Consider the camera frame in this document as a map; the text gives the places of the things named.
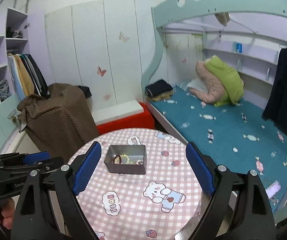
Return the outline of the person's left hand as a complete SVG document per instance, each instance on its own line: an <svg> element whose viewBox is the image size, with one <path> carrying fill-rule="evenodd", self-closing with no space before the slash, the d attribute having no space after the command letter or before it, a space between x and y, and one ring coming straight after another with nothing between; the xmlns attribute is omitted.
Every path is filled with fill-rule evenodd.
<svg viewBox="0 0 287 240"><path fill-rule="evenodd" d="M15 213L15 202L12 198L4 199L0 201L1 207L1 224L8 230L13 227L13 219Z"/></svg>

